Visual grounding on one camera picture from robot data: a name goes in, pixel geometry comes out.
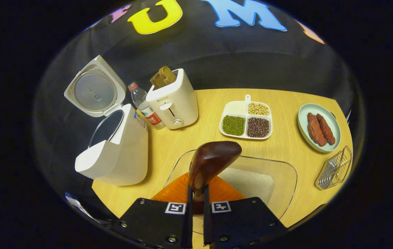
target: wire basket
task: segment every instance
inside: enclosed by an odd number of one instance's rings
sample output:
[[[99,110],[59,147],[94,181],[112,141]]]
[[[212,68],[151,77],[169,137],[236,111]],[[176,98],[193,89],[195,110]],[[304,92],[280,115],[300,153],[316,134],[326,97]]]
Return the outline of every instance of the wire basket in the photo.
[[[349,171],[353,154],[347,145],[328,159],[323,166],[318,178],[315,181],[315,186],[320,190],[328,189],[342,183]]]

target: yellow letter u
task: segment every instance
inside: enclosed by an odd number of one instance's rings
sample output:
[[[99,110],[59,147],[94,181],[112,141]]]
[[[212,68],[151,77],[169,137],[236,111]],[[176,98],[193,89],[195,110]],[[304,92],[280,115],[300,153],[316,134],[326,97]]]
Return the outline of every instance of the yellow letter u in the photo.
[[[148,35],[156,33],[159,30],[163,30],[171,25],[175,24],[182,16],[182,9],[176,0],[161,0],[155,5],[162,5],[167,11],[167,16],[159,22],[152,22],[147,14],[150,8],[145,8],[133,16],[131,16],[127,21],[132,22],[135,30],[142,34]]]

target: water bottle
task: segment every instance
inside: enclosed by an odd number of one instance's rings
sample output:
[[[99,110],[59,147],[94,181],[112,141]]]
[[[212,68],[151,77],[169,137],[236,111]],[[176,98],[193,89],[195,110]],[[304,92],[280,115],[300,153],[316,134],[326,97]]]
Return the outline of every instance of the water bottle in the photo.
[[[164,122],[161,121],[160,117],[158,117],[152,107],[150,107],[150,104],[145,100],[145,96],[147,95],[146,91],[144,91],[141,87],[138,87],[136,82],[130,83],[130,85],[128,85],[128,89],[130,90],[132,100],[136,108],[139,109],[152,126],[158,130],[164,128]]]

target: blue letter m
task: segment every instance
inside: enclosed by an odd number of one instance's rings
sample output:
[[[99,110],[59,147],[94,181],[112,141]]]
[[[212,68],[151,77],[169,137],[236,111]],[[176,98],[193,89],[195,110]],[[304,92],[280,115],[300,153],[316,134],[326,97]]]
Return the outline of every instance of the blue letter m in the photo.
[[[218,21],[215,25],[218,27],[234,27],[241,25],[241,22],[233,19],[230,12],[236,14],[245,23],[249,25],[255,24],[256,15],[261,21],[259,24],[266,28],[275,30],[287,31],[287,28],[282,26],[276,17],[270,12],[269,8],[253,0],[244,0],[244,6],[237,4],[231,0],[201,0],[209,2],[215,10]]]

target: sausage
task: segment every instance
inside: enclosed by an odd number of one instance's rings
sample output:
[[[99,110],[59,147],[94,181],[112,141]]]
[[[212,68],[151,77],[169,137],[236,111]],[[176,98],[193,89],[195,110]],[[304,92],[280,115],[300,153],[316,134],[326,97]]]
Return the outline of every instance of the sausage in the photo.
[[[317,114],[316,117],[318,118],[318,121],[320,122],[321,131],[323,132],[324,137],[326,138],[327,142],[329,142],[329,144],[331,144],[331,145],[334,145],[335,138],[334,138],[333,132],[330,129],[329,125],[327,124],[326,120],[320,114]]]
[[[317,117],[309,112],[307,119],[309,120],[307,130],[309,131],[310,138],[320,146],[326,145],[327,141],[323,135],[323,132],[321,131],[320,123],[318,122]]]

